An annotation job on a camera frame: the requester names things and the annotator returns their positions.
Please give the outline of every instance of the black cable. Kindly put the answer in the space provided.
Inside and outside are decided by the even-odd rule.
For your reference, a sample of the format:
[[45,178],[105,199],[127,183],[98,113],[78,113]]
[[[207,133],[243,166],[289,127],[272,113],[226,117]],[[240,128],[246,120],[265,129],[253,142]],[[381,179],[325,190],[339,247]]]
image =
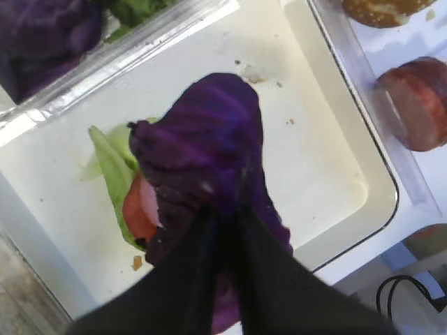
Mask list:
[[393,313],[391,311],[391,304],[393,301],[393,295],[394,292],[396,290],[397,285],[399,285],[399,283],[401,281],[409,281],[411,283],[413,283],[416,288],[419,290],[419,292],[424,296],[424,298],[426,298],[426,300],[428,300],[429,303],[431,303],[432,306],[434,306],[434,300],[432,298],[432,296],[430,295],[430,292],[428,291],[428,289],[417,279],[411,277],[411,276],[406,276],[406,275],[400,275],[400,276],[394,276],[391,278],[388,278],[387,280],[385,280],[377,289],[377,293],[376,293],[376,307],[377,307],[377,311],[381,314],[382,313],[382,308],[381,308],[381,294],[383,289],[385,288],[385,286],[387,284],[389,284],[390,282],[395,281],[393,283],[393,286],[390,289],[390,292],[388,294],[388,303],[387,303],[387,308],[388,308],[388,317],[390,318],[390,320],[393,320]]

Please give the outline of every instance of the tomato slice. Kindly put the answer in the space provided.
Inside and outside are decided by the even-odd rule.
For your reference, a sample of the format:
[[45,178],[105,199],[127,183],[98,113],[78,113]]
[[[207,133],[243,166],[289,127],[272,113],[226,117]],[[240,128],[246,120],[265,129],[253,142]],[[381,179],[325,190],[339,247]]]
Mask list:
[[124,220],[135,240],[144,239],[149,242],[154,237],[157,226],[160,226],[157,211],[155,190],[139,172],[132,182],[122,209]]

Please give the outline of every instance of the white tray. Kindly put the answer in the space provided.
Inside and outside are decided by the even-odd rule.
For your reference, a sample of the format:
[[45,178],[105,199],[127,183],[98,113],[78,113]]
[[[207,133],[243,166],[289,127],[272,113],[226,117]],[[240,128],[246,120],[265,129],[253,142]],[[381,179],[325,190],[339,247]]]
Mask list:
[[[131,268],[139,252],[122,239],[103,180],[79,179],[93,152],[87,129],[161,116],[211,72],[251,66],[265,79],[254,88],[268,189],[300,261],[320,267],[390,220],[393,180],[312,14],[299,3],[285,7],[299,43],[275,0],[245,0],[239,11],[0,148],[0,221],[72,316],[145,273]],[[44,116],[34,110],[22,121]]]

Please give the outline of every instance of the hamburger bun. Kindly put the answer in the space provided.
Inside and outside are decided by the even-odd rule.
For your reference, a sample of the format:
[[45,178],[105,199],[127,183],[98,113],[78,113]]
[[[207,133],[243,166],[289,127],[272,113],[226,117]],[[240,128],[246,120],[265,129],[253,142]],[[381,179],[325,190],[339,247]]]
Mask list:
[[375,28],[406,24],[410,17],[436,0],[343,0],[343,9],[355,21]]

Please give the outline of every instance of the sesame seed bun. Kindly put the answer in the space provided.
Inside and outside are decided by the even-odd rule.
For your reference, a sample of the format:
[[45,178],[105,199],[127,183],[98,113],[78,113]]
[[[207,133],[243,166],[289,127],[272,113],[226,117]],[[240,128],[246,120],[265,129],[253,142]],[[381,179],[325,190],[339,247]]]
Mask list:
[[359,23],[376,28],[406,24],[436,0],[343,0],[344,11]]

